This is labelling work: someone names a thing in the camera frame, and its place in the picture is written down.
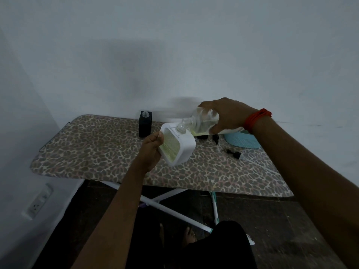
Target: left hand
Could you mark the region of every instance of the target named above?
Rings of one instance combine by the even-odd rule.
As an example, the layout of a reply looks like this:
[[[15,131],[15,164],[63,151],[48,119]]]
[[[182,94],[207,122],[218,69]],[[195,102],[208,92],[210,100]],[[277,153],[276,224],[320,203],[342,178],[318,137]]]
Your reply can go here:
[[[135,158],[133,165],[141,168],[144,172],[151,171],[161,158],[158,147],[163,144],[164,136],[161,131],[147,136],[142,143],[140,151]]]

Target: bottle neck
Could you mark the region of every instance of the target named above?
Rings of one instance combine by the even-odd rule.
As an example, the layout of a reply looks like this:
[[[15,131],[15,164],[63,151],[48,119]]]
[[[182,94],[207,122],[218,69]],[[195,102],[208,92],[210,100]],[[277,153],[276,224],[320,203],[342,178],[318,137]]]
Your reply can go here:
[[[196,126],[196,122],[195,119],[193,119],[193,117],[190,118],[183,118],[182,122],[180,122],[177,126],[176,126],[176,130],[182,134],[186,134],[186,130],[187,129],[193,129]]]

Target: foot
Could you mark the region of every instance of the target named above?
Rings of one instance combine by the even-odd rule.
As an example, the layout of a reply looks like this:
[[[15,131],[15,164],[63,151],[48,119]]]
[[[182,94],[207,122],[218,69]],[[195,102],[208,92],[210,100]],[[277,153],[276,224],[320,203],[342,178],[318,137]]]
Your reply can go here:
[[[162,247],[164,247],[164,229],[163,225],[159,224],[159,238],[161,239]]]
[[[188,244],[196,242],[197,238],[193,230],[190,227],[186,227],[182,240],[182,248],[185,248]]]

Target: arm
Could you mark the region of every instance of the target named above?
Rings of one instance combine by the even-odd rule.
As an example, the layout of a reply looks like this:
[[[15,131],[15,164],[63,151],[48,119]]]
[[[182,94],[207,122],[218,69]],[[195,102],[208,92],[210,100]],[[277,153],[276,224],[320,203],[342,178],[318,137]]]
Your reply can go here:
[[[157,151],[163,135],[156,132],[143,141],[110,206],[87,240],[72,269],[125,268],[131,244],[143,179],[161,158]]]
[[[243,126],[245,119],[257,111],[228,98],[203,102],[200,106],[219,113],[213,134]],[[260,118],[253,134],[332,249],[348,268],[359,268],[359,188],[294,140],[270,117]]]

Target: white metal frame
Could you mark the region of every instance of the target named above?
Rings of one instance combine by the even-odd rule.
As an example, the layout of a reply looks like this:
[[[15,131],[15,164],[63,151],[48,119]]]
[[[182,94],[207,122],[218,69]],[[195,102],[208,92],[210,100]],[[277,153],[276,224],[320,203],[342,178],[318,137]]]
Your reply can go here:
[[[120,187],[120,184],[119,183],[115,183],[115,182],[110,182],[110,181],[100,181],[102,182],[103,184],[106,184],[116,190],[119,189]],[[196,227],[199,227],[200,229],[203,229],[204,231],[207,231],[209,233],[212,232],[212,228],[204,225],[204,224],[201,224],[200,222],[197,222],[181,213],[178,213],[176,211],[174,211],[173,209],[170,209],[170,208],[167,208],[165,207],[164,205],[161,205],[159,202],[161,200],[164,200],[166,198],[169,198],[171,196],[174,196],[176,194],[179,194],[183,191],[185,191],[186,189],[180,189],[180,188],[177,188],[177,189],[173,189],[171,191],[168,191],[164,194],[161,194],[153,199],[149,199],[148,197],[146,196],[143,196],[141,195],[141,202],[145,203],[146,205],[149,205],[149,206],[152,206],[154,208],[157,208],[165,213],[168,213],[169,215],[172,215],[178,219],[181,219],[182,221],[185,221],[193,226],[196,226]],[[217,225],[219,223],[219,218],[218,218],[218,211],[217,211],[217,198],[216,198],[216,192],[214,191],[210,191],[210,194],[211,194],[211,198],[212,198],[212,204],[213,204],[213,212],[214,212],[214,222],[215,224]],[[254,241],[247,235],[247,238],[249,240],[249,244],[250,245],[253,245],[254,244]]]

